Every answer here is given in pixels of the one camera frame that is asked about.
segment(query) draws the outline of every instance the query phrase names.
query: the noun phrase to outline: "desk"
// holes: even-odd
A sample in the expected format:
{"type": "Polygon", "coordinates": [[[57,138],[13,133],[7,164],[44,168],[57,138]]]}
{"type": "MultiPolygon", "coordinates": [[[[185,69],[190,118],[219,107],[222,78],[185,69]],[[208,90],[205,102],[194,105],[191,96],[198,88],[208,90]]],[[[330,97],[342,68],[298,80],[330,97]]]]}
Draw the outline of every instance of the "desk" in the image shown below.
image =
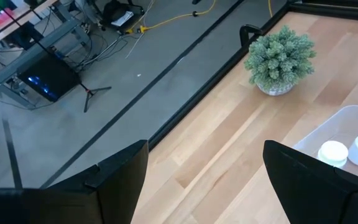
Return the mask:
{"type": "MultiPolygon", "coordinates": [[[[82,45],[88,44],[89,37],[84,32],[83,29],[80,28],[80,23],[71,16],[71,14],[67,11],[67,9],[60,4],[57,0],[47,0],[43,4],[39,5],[34,9],[35,12],[41,12],[47,7],[54,5],[58,12],[65,18],[65,21],[62,21],[63,24],[60,27],[57,27],[52,33],[48,36],[44,37],[40,44],[45,48],[50,47],[62,37],[66,36],[71,32],[75,32],[77,39],[82,45]]],[[[29,7],[20,7],[15,10],[15,16],[20,17],[19,23],[24,24],[28,22],[31,18],[35,16],[32,11],[29,11],[29,7]]],[[[6,21],[2,26],[0,26],[0,40],[5,38],[7,35],[18,29],[19,26],[16,23],[12,23],[12,21],[6,21]]],[[[3,92],[5,95],[9,96],[16,102],[20,103],[21,105],[31,109],[35,108],[35,105],[32,102],[29,102],[27,99],[21,97],[18,93],[11,90],[9,87],[5,85],[6,80],[10,79],[12,76],[16,74],[16,71],[19,67],[23,66],[27,63],[34,63],[37,61],[37,56],[40,55],[44,49],[38,45],[34,44],[29,50],[24,52],[20,57],[15,59],[12,63],[4,67],[0,70],[0,91],[3,92]]]]}
{"type": "Polygon", "coordinates": [[[294,146],[358,105],[358,21],[289,12],[272,32],[283,25],[315,41],[314,74],[267,96],[248,83],[241,59],[150,152],[133,224],[289,223],[262,160],[264,141],[294,146]]]}

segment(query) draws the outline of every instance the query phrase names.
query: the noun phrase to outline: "tripod stand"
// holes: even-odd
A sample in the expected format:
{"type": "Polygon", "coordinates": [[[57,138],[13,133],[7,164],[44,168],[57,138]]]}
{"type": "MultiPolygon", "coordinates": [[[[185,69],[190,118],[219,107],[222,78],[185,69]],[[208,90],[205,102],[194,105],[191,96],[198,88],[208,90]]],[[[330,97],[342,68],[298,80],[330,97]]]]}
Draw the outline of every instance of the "tripod stand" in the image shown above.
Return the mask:
{"type": "Polygon", "coordinates": [[[94,89],[94,90],[90,90],[90,89],[88,89],[86,86],[84,86],[84,84],[82,84],[82,82],[80,82],[80,86],[81,86],[82,88],[84,88],[84,90],[85,90],[85,92],[86,92],[86,100],[85,100],[84,113],[86,113],[86,112],[88,111],[88,103],[89,103],[90,99],[91,99],[92,97],[94,97],[95,94],[97,94],[97,92],[111,89],[111,86],[109,86],[109,87],[103,87],[103,88],[97,88],[97,89],[94,89]]]}

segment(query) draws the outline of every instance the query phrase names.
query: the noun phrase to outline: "white bottle cap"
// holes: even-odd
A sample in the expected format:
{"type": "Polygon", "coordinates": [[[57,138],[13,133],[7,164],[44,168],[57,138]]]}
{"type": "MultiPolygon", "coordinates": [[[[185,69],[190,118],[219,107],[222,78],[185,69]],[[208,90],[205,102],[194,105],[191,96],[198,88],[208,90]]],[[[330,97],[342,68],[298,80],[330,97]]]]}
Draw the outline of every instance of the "white bottle cap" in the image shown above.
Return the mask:
{"type": "Polygon", "coordinates": [[[342,167],[347,161],[347,147],[337,141],[325,142],[318,151],[318,159],[335,167],[342,167]]]}

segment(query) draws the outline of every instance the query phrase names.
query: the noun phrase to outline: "black floor strip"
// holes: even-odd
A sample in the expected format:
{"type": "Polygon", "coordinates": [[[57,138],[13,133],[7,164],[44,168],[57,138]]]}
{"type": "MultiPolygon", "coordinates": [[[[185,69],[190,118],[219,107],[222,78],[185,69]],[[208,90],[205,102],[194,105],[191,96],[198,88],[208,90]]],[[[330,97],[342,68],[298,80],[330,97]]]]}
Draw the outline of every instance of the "black floor strip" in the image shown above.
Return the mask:
{"type": "Polygon", "coordinates": [[[12,140],[11,128],[9,127],[9,121],[7,120],[3,111],[2,111],[2,126],[4,128],[4,134],[5,134],[7,151],[9,154],[9,160],[11,161],[13,183],[14,183],[16,189],[23,189],[22,178],[20,176],[19,165],[17,163],[15,147],[13,145],[13,140],[12,140]]]}
{"type": "Polygon", "coordinates": [[[134,99],[131,100],[115,117],[113,117],[100,131],[98,131],[73,157],[71,157],[59,170],[56,171],[41,189],[51,185],[63,172],[65,172],[84,152],[86,152],[107,130],[111,128],[129,109],[131,109],[155,84],[157,84],[175,65],[188,55],[203,39],[208,36],[227,16],[229,16],[244,0],[238,0],[217,21],[215,21],[200,37],[198,37],[184,52],[182,52],[166,69],[154,78],[134,99]]]}

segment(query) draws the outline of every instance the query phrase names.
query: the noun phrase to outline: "black frame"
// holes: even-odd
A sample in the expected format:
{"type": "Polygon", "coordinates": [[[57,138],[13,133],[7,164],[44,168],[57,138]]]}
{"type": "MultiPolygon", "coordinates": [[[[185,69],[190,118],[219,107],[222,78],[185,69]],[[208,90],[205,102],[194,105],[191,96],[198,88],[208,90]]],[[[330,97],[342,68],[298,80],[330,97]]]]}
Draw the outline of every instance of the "black frame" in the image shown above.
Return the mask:
{"type": "Polygon", "coordinates": [[[241,48],[149,139],[152,150],[248,53],[249,45],[267,34],[288,12],[358,20],[358,0],[289,0],[262,28],[240,28],[241,48]]]}

